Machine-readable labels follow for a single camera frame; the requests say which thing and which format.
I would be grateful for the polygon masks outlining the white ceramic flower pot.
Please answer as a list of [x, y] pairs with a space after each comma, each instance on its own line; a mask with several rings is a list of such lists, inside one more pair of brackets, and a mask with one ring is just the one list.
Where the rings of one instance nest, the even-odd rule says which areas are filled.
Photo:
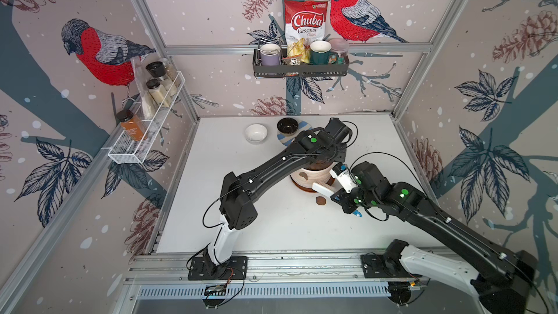
[[312, 188], [314, 182], [326, 183], [331, 177], [330, 170], [336, 163], [312, 164], [309, 169], [300, 169], [291, 173], [290, 178], [299, 185]]

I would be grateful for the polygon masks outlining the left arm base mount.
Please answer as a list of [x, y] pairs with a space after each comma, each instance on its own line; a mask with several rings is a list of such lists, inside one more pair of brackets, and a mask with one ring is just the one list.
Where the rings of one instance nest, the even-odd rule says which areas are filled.
[[187, 261], [187, 280], [245, 280], [247, 268], [248, 257], [231, 257], [228, 261], [216, 265], [209, 255], [194, 255]]

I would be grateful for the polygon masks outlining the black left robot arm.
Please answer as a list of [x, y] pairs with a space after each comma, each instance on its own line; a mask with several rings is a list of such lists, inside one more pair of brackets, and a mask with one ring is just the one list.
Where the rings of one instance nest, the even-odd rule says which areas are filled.
[[283, 151], [264, 164], [240, 175], [224, 177], [219, 202], [220, 229], [216, 239], [203, 250], [203, 258], [213, 267], [228, 262], [239, 236], [257, 218], [254, 204], [271, 187], [293, 172], [315, 163], [342, 163], [352, 129], [337, 118], [324, 128], [301, 131]]

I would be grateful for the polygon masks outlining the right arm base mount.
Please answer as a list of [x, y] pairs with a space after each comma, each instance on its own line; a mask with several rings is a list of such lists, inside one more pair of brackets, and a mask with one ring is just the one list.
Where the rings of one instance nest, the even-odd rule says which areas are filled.
[[360, 255], [363, 274], [366, 279], [418, 279], [409, 273], [401, 263], [402, 252], [409, 243], [395, 239], [383, 254], [368, 252]]

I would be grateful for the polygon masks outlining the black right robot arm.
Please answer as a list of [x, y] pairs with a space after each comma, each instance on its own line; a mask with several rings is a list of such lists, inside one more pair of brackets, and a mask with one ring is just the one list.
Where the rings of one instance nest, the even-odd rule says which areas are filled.
[[489, 241], [444, 212], [409, 183], [390, 183], [367, 161], [349, 169], [336, 164], [331, 176], [341, 189], [331, 200], [346, 214], [378, 208], [389, 217], [428, 233], [460, 257], [430, 254], [407, 241], [393, 240], [381, 256], [387, 274], [406, 272], [452, 286], [478, 299], [490, 313], [524, 313], [538, 261], [522, 250], [512, 252]]

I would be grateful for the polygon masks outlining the blue white scrub brush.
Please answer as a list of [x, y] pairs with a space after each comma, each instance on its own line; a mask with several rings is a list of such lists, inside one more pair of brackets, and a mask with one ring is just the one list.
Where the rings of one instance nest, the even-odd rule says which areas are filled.
[[345, 214], [353, 214], [358, 217], [363, 216], [357, 209], [360, 200], [354, 201], [354, 197], [346, 193], [343, 188], [337, 190], [327, 183], [318, 181], [312, 184], [312, 189], [323, 196], [328, 196], [333, 202], [340, 205]]

